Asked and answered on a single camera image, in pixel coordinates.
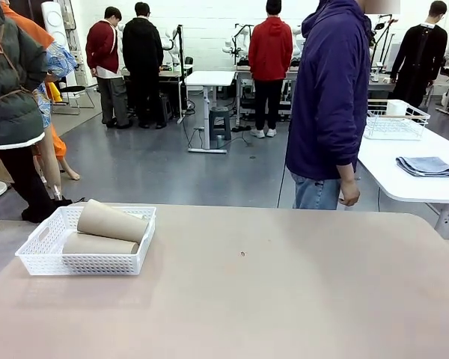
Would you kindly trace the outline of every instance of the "blue jeans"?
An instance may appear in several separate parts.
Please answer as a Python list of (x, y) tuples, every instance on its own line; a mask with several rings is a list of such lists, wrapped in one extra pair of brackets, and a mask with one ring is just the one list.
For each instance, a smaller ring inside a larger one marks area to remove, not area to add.
[(339, 179), (315, 179), (304, 178), (291, 173), (296, 183), (296, 199), (294, 209), (327, 209), (336, 210), (340, 194)]

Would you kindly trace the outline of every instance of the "white brick wall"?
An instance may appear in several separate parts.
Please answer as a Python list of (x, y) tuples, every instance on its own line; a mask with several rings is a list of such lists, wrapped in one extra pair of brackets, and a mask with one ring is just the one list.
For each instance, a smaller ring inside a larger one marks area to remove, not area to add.
[[(400, 21), (394, 24), (394, 39), (401, 39), (406, 30), (426, 19), (432, 0), (401, 0)], [(88, 29), (102, 19), (107, 6), (118, 7), (123, 22), (135, 16), (135, 2), (130, 0), (72, 0), (80, 43), (85, 50)], [(222, 52), (234, 24), (256, 25), (266, 17), (266, 0), (149, 0), (150, 21), (165, 38), (165, 31), (183, 25), (185, 55), (195, 59), (196, 70), (228, 70), (233, 59)], [(283, 0), (281, 17), (289, 25), (298, 25), (316, 9), (318, 0)], [(442, 21), (449, 33), (449, 14)], [(170, 61), (168, 54), (165, 61)]]

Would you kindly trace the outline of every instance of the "maroon jacket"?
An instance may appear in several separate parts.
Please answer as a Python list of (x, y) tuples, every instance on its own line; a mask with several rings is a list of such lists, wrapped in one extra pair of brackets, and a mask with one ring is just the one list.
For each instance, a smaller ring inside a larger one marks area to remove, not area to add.
[(118, 72), (118, 32), (106, 20), (93, 25), (87, 37), (87, 64), (91, 69), (103, 67)]
[(285, 79), (292, 55), (291, 28), (279, 17), (268, 17), (254, 27), (248, 54), (253, 79), (258, 81)]

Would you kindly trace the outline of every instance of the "purple jacket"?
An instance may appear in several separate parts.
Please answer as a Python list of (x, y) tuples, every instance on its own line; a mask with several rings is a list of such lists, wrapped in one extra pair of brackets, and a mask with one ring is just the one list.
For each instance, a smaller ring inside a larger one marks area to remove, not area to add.
[(339, 179), (336, 165), (356, 164), (367, 117), (369, 33), (355, 0), (323, 0), (302, 23), (306, 43), (286, 155), (294, 174)]

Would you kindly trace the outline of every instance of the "white plastic basket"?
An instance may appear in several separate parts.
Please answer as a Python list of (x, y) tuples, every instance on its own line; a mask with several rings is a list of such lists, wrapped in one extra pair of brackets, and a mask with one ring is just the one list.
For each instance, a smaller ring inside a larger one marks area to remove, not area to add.
[(365, 138), (420, 140), (430, 115), (400, 100), (368, 100)]
[(76, 232), (83, 206), (57, 209), (28, 236), (15, 253), (30, 275), (138, 275), (155, 232), (156, 207), (119, 207), (149, 221), (136, 254), (62, 254), (67, 237)]

